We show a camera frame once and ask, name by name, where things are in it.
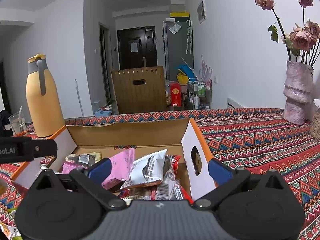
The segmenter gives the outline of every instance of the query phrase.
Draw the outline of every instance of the open cardboard box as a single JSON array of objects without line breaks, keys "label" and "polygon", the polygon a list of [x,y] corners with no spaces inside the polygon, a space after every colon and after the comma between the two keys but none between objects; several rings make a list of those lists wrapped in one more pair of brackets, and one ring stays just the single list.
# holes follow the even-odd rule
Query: open cardboard box
[{"label": "open cardboard box", "polygon": [[[135,159],[163,149],[168,149],[167,155],[181,155],[177,179],[193,200],[216,187],[208,172],[208,161],[212,158],[212,154],[192,118],[98,126],[66,126],[52,138],[58,145],[58,158],[50,166],[54,171],[60,170],[64,158],[71,153],[80,155],[101,152],[101,157],[106,158],[122,151],[115,149],[115,146],[133,145],[137,147]],[[35,159],[28,163],[27,168],[17,171],[11,179],[29,188],[39,172],[38,164],[39,161]]]}]

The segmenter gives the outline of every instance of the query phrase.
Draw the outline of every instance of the pink vase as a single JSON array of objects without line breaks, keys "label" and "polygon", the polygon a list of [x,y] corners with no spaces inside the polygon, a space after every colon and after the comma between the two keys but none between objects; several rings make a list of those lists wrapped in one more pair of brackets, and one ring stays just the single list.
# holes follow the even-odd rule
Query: pink vase
[{"label": "pink vase", "polygon": [[285,120],[296,125],[304,124],[304,107],[312,100],[312,81],[312,72],[308,65],[287,61],[287,79],[283,91],[287,97],[283,112]]}]

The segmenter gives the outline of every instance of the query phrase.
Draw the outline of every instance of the thermos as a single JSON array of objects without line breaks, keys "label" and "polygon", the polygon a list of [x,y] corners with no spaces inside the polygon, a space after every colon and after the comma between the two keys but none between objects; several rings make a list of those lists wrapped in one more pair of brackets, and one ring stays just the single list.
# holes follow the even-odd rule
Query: thermos
[{"label": "thermos", "polygon": [[28,59],[26,97],[38,137],[50,136],[65,125],[57,87],[44,54]]}]

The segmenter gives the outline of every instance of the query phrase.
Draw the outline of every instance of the refrigerator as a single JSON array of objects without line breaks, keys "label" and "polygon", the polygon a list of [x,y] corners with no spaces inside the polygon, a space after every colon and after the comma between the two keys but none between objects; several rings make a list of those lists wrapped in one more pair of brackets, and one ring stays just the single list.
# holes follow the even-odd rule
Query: refrigerator
[{"label": "refrigerator", "polygon": [[169,30],[175,22],[163,23],[165,71],[166,79],[169,81],[178,81],[177,74],[179,65],[186,65],[187,63],[191,68],[194,67],[193,49],[190,55],[190,38],[188,53],[186,54],[189,23],[179,23],[182,27],[175,34]]}]

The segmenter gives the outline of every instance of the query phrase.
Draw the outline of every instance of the metal bolt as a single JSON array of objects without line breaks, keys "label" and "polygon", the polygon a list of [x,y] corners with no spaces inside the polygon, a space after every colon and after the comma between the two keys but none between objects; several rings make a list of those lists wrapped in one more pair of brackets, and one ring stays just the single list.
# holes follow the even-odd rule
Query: metal bolt
[{"label": "metal bolt", "polygon": [[108,205],[110,207],[113,207],[113,208],[120,208],[120,207],[123,207],[125,205],[125,202],[124,200],[122,199],[119,199],[119,198],[114,198],[114,199],[111,199],[109,202],[108,202]]},{"label": "metal bolt", "polygon": [[208,199],[199,199],[195,202],[196,206],[201,208],[207,208],[211,205],[211,201]]}]

